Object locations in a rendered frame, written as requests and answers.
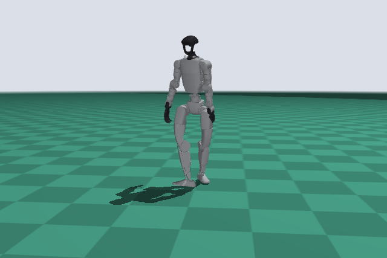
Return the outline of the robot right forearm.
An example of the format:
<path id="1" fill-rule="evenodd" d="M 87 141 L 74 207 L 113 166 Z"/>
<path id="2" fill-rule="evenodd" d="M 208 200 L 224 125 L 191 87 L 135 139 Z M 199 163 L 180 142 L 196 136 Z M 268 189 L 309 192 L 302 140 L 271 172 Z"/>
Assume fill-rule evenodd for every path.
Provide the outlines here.
<path id="1" fill-rule="evenodd" d="M 172 102 L 174 100 L 176 91 L 177 90 L 175 88 L 169 85 L 169 93 L 167 95 L 167 100 L 165 101 L 165 105 L 166 105 L 166 102 L 169 102 L 169 106 L 172 106 Z"/>

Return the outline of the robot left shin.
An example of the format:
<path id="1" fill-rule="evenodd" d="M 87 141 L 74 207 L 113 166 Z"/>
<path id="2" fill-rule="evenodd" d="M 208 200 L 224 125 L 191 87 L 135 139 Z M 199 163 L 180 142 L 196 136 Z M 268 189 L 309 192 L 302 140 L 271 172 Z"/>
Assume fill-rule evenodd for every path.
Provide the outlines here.
<path id="1" fill-rule="evenodd" d="M 198 150 L 198 159 L 200 163 L 200 175 L 205 174 L 206 164 L 209 159 L 209 147 L 205 147 L 204 151 Z"/>

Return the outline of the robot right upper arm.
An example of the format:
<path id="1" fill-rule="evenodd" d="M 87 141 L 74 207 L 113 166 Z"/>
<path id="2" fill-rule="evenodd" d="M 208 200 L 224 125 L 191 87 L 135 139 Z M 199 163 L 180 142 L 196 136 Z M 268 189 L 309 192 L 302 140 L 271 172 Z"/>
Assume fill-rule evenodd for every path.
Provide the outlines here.
<path id="1" fill-rule="evenodd" d="M 180 85 L 180 77 L 181 77 L 180 60 L 176 60 L 174 62 L 174 79 L 171 80 L 170 82 L 170 86 L 173 88 L 178 88 Z"/>

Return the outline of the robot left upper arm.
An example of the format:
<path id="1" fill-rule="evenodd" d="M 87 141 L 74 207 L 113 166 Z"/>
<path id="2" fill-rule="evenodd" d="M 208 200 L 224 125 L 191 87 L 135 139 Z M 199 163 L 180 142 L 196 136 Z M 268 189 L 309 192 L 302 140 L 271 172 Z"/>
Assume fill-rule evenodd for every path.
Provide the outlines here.
<path id="1" fill-rule="evenodd" d="M 202 90 L 204 92 L 209 92 L 208 86 L 211 84 L 212 81 L 212 74 L 211 74 L 211 69 L 212 69 L 212 64 L 208 60 L 200 60 L 200 68 L 203 70 L 203 77 L 205 84 L 202 85 Z"/>

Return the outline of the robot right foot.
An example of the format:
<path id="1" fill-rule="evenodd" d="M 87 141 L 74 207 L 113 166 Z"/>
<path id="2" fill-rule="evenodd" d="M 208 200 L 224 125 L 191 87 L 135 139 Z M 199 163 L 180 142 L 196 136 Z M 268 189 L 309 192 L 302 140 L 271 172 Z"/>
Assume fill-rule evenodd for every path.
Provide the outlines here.
<path id="1" fill-rule="evenodd" d="M 194 180 L 186 181 L 186 179 L 183 179 L 181 181 L 173 182 L 172 184 L 178 186 L 196 187 L 196 183 Z"/>

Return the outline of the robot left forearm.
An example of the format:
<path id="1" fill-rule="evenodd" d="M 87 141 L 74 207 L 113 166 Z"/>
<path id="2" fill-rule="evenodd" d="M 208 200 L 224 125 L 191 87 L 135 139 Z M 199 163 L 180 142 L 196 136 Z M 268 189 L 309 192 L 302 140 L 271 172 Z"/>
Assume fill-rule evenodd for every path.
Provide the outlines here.
<path id="1" fill-rule="evenodd" d="M 214 106 L 213 106 L 213 99 L 212 99 L 212 96 L 213 96 L 213 89 L 212 89 L 212 85 L 210 84 L 208 86 L 208 90 L 209 92 L 206 92 L 205 93 L 205 97 L 206 97 L 206 107 L 209 108 L 211 110 L 211 112 L 213 112 L 215 110 Z"/>

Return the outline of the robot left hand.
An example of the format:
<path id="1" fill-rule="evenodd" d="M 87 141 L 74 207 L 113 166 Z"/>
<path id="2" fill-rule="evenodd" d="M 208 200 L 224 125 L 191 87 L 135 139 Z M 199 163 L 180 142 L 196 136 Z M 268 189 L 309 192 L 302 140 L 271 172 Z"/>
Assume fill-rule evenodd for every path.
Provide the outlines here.
<path id="1" fill-rule="evenodd" d="M 212 123 L 215 121 L 215 114 L 214 114 L 215 111 L 211 112 L 211 110 L 209 108 L 207 108 L 207 113 L 210 114 L 209 115 L 209 118 L 211 119 Z"/>

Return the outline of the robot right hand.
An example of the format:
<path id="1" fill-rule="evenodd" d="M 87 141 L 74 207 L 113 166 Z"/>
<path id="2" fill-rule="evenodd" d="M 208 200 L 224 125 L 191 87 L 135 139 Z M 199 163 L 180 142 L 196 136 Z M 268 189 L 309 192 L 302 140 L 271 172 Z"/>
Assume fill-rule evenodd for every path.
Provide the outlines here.
<path id="1" fill-rule="evenodd" d="M 169 118 L 169 108 L 171 108 L 171 106 L 169 106 L 169 102 L 166 102 L 165 108 L 164 120 L 165 122 L 170 123 L 171 119 Z"/>

